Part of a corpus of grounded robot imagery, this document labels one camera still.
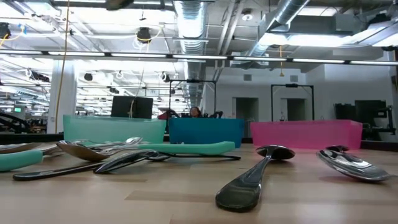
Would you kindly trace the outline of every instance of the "doorway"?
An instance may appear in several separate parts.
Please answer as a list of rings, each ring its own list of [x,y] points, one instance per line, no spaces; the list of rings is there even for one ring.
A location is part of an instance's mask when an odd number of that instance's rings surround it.
[[[287,100],[287,120],[305,121],[305,99]]]
[[[259,121],[258,98],[235,98],[236,118],[244,120],[243,137],[251,138],[250,123]]]

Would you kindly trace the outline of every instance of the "wooden table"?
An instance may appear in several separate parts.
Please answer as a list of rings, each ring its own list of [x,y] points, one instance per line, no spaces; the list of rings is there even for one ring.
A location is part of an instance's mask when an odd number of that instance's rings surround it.
[[[231,153],[241,161],[170,159],[141,162],[115,174],[92,172],[32,182],[17,172],[82,163],[48,157],[40,165],[0,173],[1,224],[253,224],[398,223],[398,180],[364,184],[327,167],[315,151],[297,150],[289,162],[269,164],[262,202],[250,213],[215,205],[215,193],[262,159],[251,145]],[[398,153],[363,150],[359,156],[398,173]]]

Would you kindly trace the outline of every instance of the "pink bin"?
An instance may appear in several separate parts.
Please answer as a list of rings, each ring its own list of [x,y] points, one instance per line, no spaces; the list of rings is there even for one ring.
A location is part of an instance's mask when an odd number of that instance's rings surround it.
[[[351,120],[253,122],[255,146],[276,144],[300,149],[324,149],[344,145],[361,146],[362,124]]]

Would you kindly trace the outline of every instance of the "teal spoon handle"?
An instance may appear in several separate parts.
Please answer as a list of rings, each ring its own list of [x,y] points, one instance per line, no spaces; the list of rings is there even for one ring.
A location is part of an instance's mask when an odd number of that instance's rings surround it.
[[[171,154],[220,155],[235,149],[234,142],[214,144],[140,144],[138,149],[150,149]]]
[[[38,164],[43,161],[41,150],[29,150],[0,155],[0,172],[19,169],[22,167]]]

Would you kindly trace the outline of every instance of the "plastic bin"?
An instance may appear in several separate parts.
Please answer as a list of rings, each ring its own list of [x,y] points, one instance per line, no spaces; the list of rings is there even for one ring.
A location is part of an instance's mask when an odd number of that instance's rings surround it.
[[[351,120],[253,122],[251,132],[255,146],[324,149],[344,145],[359,149],[362,124]]]
[[[211,144],[222,141],[242,144],[244,121],[241,119],[172,118],[169,121],[170,142]]]
[[[142,137],[143,141],[163,143],[165,127],[166,121],[158,119],[63,116],[64,139],[67,141],[125,141]]]

